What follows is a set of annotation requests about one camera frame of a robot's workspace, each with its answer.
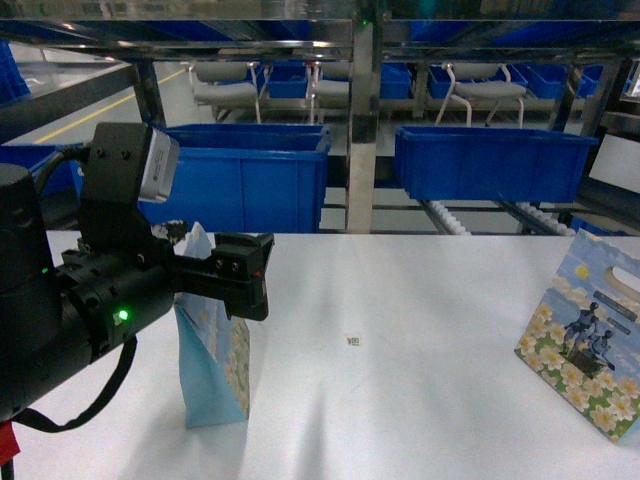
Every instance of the stainless steel frame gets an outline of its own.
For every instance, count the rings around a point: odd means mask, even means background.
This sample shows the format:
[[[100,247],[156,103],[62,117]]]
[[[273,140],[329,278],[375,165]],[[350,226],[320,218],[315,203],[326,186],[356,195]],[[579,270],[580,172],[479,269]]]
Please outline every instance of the stainless steel frame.
[[[15,138],[63,114],[87,106],[133,85],[143,119],[163,124],[164,115],[153,60],[350,60],[348,202],[346,229],[371,229],[376,166],[378,116],[382,108],[412,111],[421,117],[437,101],[426,96],[431,63],[485,61],[515,63],[539,61],[571,64],[566,94],[555,104],[553,128],[563,129],[571,109],[582,67],[606,63],[597,98],[588,101],[585,129],[598,130],[600,117],[610,110],[608,95],[617,91],[628,59],[640,56],[640,0],[594,1],[589,8],[580,0],[555,9],[552,0],[15,0],[0,6],[0,38],[42,47],[111,56],[132,63],[114,67],[60,92],[32,96],[0,109],[0,140]],[[465,22],[457,34],[444,41],[415,41],[411,20]],[[179,33],[163,32],[153,21],[198,22],[228,40],[188,41]],[[261,21],[309,20],[305,40],[272,37]],[[562,41],[496,46],[496,39],[538,21],[587,22]],[[383,61],[417,65],[413,100],[380,101]],[[278,102],[261,100],[261,104]],[[526,106],[548,108],[551,102]],[[291,106],[304,108],[305,102]],[[623,114],[638,114],[640,107],[625,104]]]

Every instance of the chair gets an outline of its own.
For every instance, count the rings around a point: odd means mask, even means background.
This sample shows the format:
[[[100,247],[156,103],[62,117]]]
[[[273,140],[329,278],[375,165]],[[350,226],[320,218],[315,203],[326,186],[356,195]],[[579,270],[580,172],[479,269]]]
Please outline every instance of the chair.
[[[247,71],[251,83],[247,81]],[[202,83],[193,81],[193,74]],[[210,105],[214,123],[218,108],[254,106],[256,120],[262,123],[255,65],[244,62],[197,62],[189,68],[191,91],[197,106]]]
[[[309,123],[315,121],[316,103],[319,109],[318,122],[324,122],[323,103],[329,106],[349,105],[349,70],[348,62],[317,63],[314,67],[313,82],[311,85],[311,112]]]
[[[455,100],[467,107],[467,127],[471,126],[471,103],[473,100],[495,100],[496,103],[489,113],[485,125],[489,126],[500,103],[504,100],[517,100],[520,104],[518,125],[522,128],[524,122],[524,103],[522,97],[527,89],[521,85],[511,83],[511,74],[504,64],[493,63],[446,63],[442,68],[447,71],[451,79],[451,86],[442,102],[440,112],[436,118],[436,125],[440,124],[449,100]],[[505,80],[488,80],[502,70]],[[460,80],[480,80],[476,83],[463,83]]]

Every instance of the white table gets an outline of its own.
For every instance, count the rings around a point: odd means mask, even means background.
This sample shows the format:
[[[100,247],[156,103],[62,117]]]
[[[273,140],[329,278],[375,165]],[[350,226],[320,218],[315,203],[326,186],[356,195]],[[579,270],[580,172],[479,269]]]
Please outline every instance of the white table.
[[[75,244],[50,238],[56,254]],[[610,443],[513,353],[570,242],[278,235],[271,314],[249,322],[248,423],[184,428],[168,314],[87,426],[15,427],[17,479],[636,479],[640,440]],[[77,415],[117,356],[35,406]]]

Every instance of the metal rack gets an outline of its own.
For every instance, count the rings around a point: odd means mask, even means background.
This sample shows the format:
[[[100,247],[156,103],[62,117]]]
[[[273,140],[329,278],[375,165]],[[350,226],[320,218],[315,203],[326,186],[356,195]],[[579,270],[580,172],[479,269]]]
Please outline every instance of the metal rack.
[[[446,38],[415,40],[416,20],[457,30]],[[518,36],[548,28],[549,22],[565,34],[528,41]],[[622,124],[630,135],[638,130],[637,102],[618,100],[640,47],[637,0],[590,2],[588,9],[577,0],[16,0],[0,4],[0,38],[129,63],[87,83],[0,108],[3,142],[131,85],[143,120],[164,124],[154,60],[351,61],[348,154],[340,160],[349,232],[371,230],[376,164],[380,172],[386,161],[376,161],[383,61],[415,64],[420,86],[428,66],[445,59],[569,65],[550,123],[559,131],[574,108],[583,67],[602,64],[598,91],[584,105],[582,133],[603,136]],[[416,98],[403,108],[419,116],[424,95],[425,89],[417,88]],[[613,205],[612,216],[626,222],[637,199],[615,196],[607,204],[613,194],[598,187],[596,194],[583,183],[579,200],[599,209],[603,202],[606,208]]]

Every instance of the floral paper bag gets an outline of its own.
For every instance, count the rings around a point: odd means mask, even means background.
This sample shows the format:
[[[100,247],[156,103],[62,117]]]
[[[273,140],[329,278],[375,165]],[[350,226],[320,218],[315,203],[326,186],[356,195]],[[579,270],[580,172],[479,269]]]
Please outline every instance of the floral paper bag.
[[[206,258],[210,254],[211,243],[196,223],[185,255]],[[244,319],[229,320],[222,301],[191,294],[181,294],[174,308],[187,427],[247,420],[249,329]]]
[[[639,260],[580,231],[515,349],[612,441],[640,416],[639,277]]]

